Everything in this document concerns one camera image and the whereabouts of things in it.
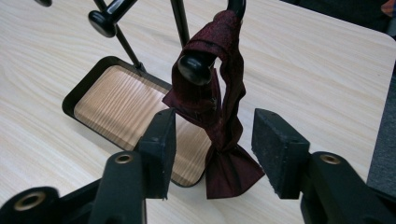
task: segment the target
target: light wooden table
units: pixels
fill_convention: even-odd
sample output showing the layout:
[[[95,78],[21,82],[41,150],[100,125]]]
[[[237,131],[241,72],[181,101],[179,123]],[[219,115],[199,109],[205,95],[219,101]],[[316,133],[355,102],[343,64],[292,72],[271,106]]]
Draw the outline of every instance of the light wooden table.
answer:
[[[191,34],[227,1],[185,1]],[[128,61],[116,38],[88,23],[93,1],[0,1],[0,204],[52,186],[61,195],[102,175],[119,149],[62,109],[63,98],[101,58]],[[170,82],[180,52],[169,1],[138,1],[120,27],[148,71]],[[250,150],[254,108],[272,110],[311,142],[345,157],[365,180],[396,57],[386,35],[283,2],[247,1],[241,34],[247,96],[240,145]],[[302,223],[299,201],[281,201],[267,177],[240,197],[208,201],[205,181],[171,184],[148,200],[149,223]]]

